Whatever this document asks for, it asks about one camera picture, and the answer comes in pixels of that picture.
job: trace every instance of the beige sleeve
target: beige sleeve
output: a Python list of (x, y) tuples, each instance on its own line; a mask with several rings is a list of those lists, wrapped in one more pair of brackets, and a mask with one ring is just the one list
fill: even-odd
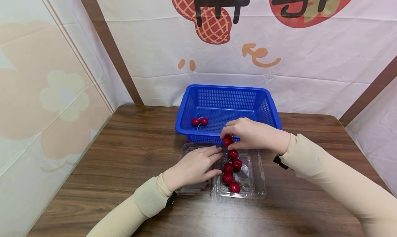
[(152, 177), (110, 211), (87, 237), (131, 237), (144, 220), (165, 208), (171, 195), (162, 174)]
[(360, 221), (366, 236), (397, 236), (397, 199), (382, 187), (337, 160), (303, 135), (291, 135), (280, 157), (296, 172), (319, 185)]

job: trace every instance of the wooden table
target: wooden table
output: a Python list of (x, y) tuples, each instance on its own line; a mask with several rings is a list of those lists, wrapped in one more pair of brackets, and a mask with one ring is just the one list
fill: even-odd
[[(83, 237), (150, 177), (178, 161), (185, 136), (174, 130), (178, 108), (118, 108), (41, 215), (29, 237)], [(386, 188), (337, 119), (281, 113), (285, 130), (302, 133)], [(265, 200), (179, 196), (134, 236), (362, 236), (358, 220), (321, 188), (262, 155)]]

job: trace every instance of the black wristband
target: black wristband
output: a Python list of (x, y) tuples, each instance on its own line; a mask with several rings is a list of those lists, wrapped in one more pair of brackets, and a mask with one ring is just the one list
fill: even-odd
[(173, 205), (173, 201), (175, 200), (176, 196), (178, 194), (176, 192), (173, 192), (172, 195), (168, 198), (167, 203), (165, 204), (165, 207), (169, 207), (171, 205)]
[(285, 164), (283, 164), (283, 163), (281, 162), (280, 155), (278, 155), (278, 154), (277, 154), (277, 156), (275, 156), (273, 162), (276, 163), (276, 164), (278, 164), (281, 168), (283, 168), (283, 169), (285, 169), (285, 170), (287, 170), (287, 169), (289, 168), (288, 166), (286, 166)]

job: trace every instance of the red cherry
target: red cherry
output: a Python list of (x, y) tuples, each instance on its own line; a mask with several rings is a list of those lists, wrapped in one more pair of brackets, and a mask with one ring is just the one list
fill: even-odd
[(233, 170), (238, 172), (241, 170), (241, 166), (243, 166), (243, 162), (240, 159), (233, 159), (232, 161)]
[(193, 118), (193, 120), (192, 120), (192, 125), (193, 125), (194, 127), (197, 127), (199, 124), (200, 124), (200, 120), (197, 119), (197, 118)]
[(238, 158), (238, 151), (237, 150), (230, 150), (227, 153), (227, 156), (231, 159), (237, 159)]
[(231, 182), (229, 188), (232, 193), (240, 193), (240, 185), (236, 182)]
[(233, 172), (233, 165), (230, 163), (224, 164), (224, 172), (225, 173), (232, 173)]
[(224, 146), (228, 147), (230, 144), (234, 143), (233, 137), (230, 135), (225, 135), (225, 137), (222, 139), (222, 142)]
[(229, 185), (231, 182), (233, 182), (233, 175), (230, 174), (230, 173), (224, 173), (224, 174), (222, 175), (222, 181), (223, 181), (225, 184)]
[(200, 123), (202, 126), (206, 126), (208, 124), (208, 119), (203, 117), (200, 119)]

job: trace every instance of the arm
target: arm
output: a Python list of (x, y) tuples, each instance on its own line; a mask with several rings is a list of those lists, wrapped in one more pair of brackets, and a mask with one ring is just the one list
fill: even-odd
[(367, 236), (397, 235), (397, 199), (303, 135), (291, 135), (281, 161), (347, 208)]
[(397, 199), (303, 135), (296, 137), (245, 118), (228, 122), (221, 137), (226, 134), (241, 139), (228, 149), (266, 148), (284, 154), (284, 164), (345, 206), (358, 218), (367, 236), (397, 235)]
[(97, 223), (87, 237), (130, 237), (146, 219), (165, 208), (173, 191), (221, 174), (216, 169), (208, 171), (222, 157), (220, 151), (212, 146), (186, 154), (175, 166), (137, 188), (133, 195)]

